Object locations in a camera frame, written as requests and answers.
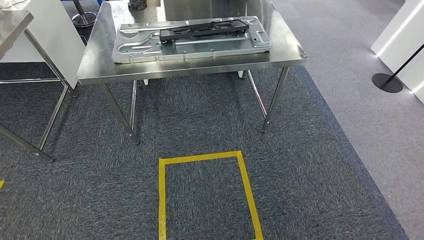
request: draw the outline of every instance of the white wall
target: white wall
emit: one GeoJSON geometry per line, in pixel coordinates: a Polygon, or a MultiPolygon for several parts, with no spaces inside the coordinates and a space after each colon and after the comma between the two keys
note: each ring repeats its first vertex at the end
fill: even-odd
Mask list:
{"type": "MultiPolygon", "coordinates": [[[[424,0],[408,0],[389,25],[384,29],[371,50],[378,54],[389,39],[401,27],[408,16],[424,0]]],[[[379,58],[395,72],[414,52],[424,44],[424,6],[405,25],[379,58]]],[[[399,79],[410,89],[415,89],[424,81],[424,50],[421,51],[398,75],[399,79]]],[[[424,103],[424,87],[415,95],[424,103]]]]}

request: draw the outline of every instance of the black stanchion base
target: black stanchion base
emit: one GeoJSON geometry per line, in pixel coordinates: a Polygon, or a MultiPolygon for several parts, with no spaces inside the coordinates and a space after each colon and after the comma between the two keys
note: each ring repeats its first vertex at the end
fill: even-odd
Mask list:
{"type": "Polygon", "coordinates": [[[390,82],[386,83],[390,77],[391,75],[389,74],[376,73],[372,76],[372,83],[377,86],[377,88],[388,93],[395,94],[402,91],[404,85],[397,77],[394,77],[390,82]]]}

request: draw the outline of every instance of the black component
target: black component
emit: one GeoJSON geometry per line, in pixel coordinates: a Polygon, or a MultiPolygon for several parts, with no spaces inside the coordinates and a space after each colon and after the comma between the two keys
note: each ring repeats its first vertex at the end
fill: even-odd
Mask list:
{"type": "Polygon", "coordinates": [[[404,89],[404,85],[402,82],[397,78],[394,77],[390,81],[389,79],[392,76],[385,73],[376,73],[372,76],[372,83],[379,89],[388,92],[388,93],[399,93],[404,89]]]}
{"type": "Polygon", "coordinates": [[[402,89],[404,88],[404,86],[402,85],[402,82],[396,77],[396,75],[398,75],[398,73],[400,71],[402,71],[402,69],[404,69],[404,67],[406,67],[408,65],[408,63],[415,58],[415,56],[424,49],[424,44],[421,45],[417,51],[415,51],[412,56],[406,60],[406,62],[400,66],[400,68],[393,73],[393,75],[388,75],[385,73],[376,73],[372,76],[372,83],[374,83],[375,86],[377,86],[377,88],[388,92],[388,93],[399,93],[400,91],[402,91],[402,89]]]}
{"type": "Polygon", "coordinates": [[[240,20],[209,22],[160,30],[159,39],[162,43],[176,39],[222,35],[249,29],[249,25],[240,20]]]}
{"type": "Polygon", "coordinates": [[[146,0],[129,0],[128,8],[133,11],[140,11],[147,8],[146,0]]]}

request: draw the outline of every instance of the steel rod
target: steel rod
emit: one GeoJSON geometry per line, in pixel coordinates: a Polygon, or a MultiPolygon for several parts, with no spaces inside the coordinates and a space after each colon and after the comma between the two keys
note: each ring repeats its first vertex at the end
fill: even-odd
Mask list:
{"type": "Polygon", "coordinates": [[[28,40],[31,42],[31,44],[34,46],[34,48],[37,50],[37,52],[41,55],[41,57],[44,59],[45,63],[49,66],[49,68],[53,71],[53,73],[60,79],[63,86],[68,86],[67,91],[73,96],[77,96],[78,93],[72,87],[69,85],[69,83],[66,81],[65,77],[61,73],[61,71],[58,69],[58,67],[55,65],[55,63],[52,61],[52,59],[49,57],[46,51],[44,51],[43,47],[40,45],[40,43],[36,40],[36,38],[33,36],[33,34],[28,30],[25,29],[24,31],[25,36],[28,38],[28,40]]]}
{"type": "Polygon", "coordinates": [[[12,79],[0,80],[0,84],[30,84],[30,83],[50,83],[60,82],[58,78],[34,78],[34,79],[12,79]]]}
{"type": "Polygon", "coordinates": [[[136,121],[136,98],[137,98],[137,80],[135,80],[132,84],[131,112],[129,115],[129,124],[133,131],[135,131],[135,121],[136,121]]]}
{"type": "Polygon", "coordinates": [[[120,107],[119,107],[117,101],[115,100],[114,96],[112,95],[112,92],[109,89],[109,87],[104,83],[99,84],[99,86],[100,86],[104,96],[109,101],[110,105],[112,105],[112,110],[115,113],[116,117],[119,119],[119,121],[121,122],[121,124],[125,128],[126,132],[131,137],[131,141],[134,144],[138,144],[140,141],[137,139],[136,133],[133,131],[130,124],[128,123],[128,120],[125,118],[124,113],[120,109],[120,107]]]}
{"type": "Polygon", "coordinates": [[[61,109],[62,103],[64,102],[67,90],[68,90],[68,86],[65,86],[63,88],[62,93],[60,94],[60,97],[56,103],[56,106],[54,107],[53,114],[51,115],[50,120],[47,123],[47,127],[45,128],[44,133],[42,134],[40,143],[38,144],[38,148],[40,150],[43,150],[44,145],[46,144],[47,138],[49,137],[53,124],[55,123],[56,117],[58,116],[59,110],[61,109]]]}
{"type": "Polygon", "coordinates": [[[53,161],[53,158],[51,158],[49,155],[47,155],[47,153],[38,149],[32,143],[25,140],[24,138],[22,138],[21,136],[19,136],[18,134],[14,133],[13,131],[11,131],[10,129],[8,129],[7,127],[5,127],[1,124],[0,124],[0,132],[5,134],[6,136],[8,136],[10,139],[15,141],[19,145],[22,145],[23,147],[25,147],[28,151],[33,152],[36,156],[40,156],[41,158],[43,158],[47,161],[50,161],[50,162],[53,161]]]}
{"type": "Polygon", "coordinates": [[[84,11],[83,7],[81,6],[81,3],[79,0],[73,0],[73,4],[76,7],[76,10],[78,10],[79,15],[81,16],[82,22],[84,24],[89,24],[89,21],[87,20],[86,12],[84,11]]]}
{"type": "Polygon", "coordinates": [[[273,116],[275,106],[277,104],[277,100],[280,97],[281,89],[283,87],[284,81],[286,80],[287,73],[289,72],[288,67],[284,67],[281,70],[281,74],[278,79],[277,86],[275,87],[274,95],[272,96],[271,104],[269,105],[268,114],[265,117],[265,121],[263,122],[262,132],[266,132],[270,125],[271,117],[273,116]]]}
{"type": "Polygon", "coordinates": [[[264,103],[262,102],[261,96],[259,95],[258,89],[256,88],[256,84],[253,80],[253,76],[250,70],[247,70],[247,76],[249,77],[250,84],[252,85],[254,95],[256,96],[257,103],[259,103],[260,110],[262,111],[262,115],[264,118],[267,117],[267,110],[265,109],[264,103]]]}

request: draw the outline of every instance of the yellow tape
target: yellow tape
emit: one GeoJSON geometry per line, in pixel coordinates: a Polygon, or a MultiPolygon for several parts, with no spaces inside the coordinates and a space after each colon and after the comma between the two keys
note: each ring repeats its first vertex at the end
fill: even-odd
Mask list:
{"type": "Polygon", "coordinates": [[[253,199],[251,184],[249,183],[248,171],[246,170],[242,151],[237,151],[237,162],[238,167],[240,168],[241,180],[243,181],[244,192],[246,193],[250,216],[252,218],[254,236],[256,240],[262,240],[264,237],[262,236],[261,223],[259,222],[258,212],[256,211],[255,200],[253,199]]]}
{"type": "Polygon", "coordinates": [[[182,164],[189,162],[197,162],[204,160],[212,160],[212,159],[224,159],[237,157],[237,151],[226,151],[226,152],[218,152],[211,154],[203,154],[203,155],[194,155],[194,156],[180,156],[174,158],[160,158],[165,164],[182,164]]]}
{"type": "Polygon", "coordinates": [[[159,158],[159,212],[158,212],[158,225],[159,225],[159,240],[167,239],[167,216],[165,210],[165,163],[163,159],[159,158]]]}
{"type": "Polygon", "coordinates": [[[165,165],[181,164],[196,161],[205,161],[213,159],[237,158],[238,167],[240,168],[241,180],[243,182],[244,192],[246,193],[247,204],[249,206],[250,216],[252,218],[253,230],[256,240],[262,240],[261,223],[259,222],[258,212],[256,211],[255,200],[251,185],[249,183],[248,172],[246,170],[245,161],[243,160],[242,151],[227,151],[194,156],[182,156],[174,158],[159,158],[159,212],[158,212],[158,231],[159,240],[167,238],[167,217],[166,217],[166,201],[165,201],[165,165]]]}

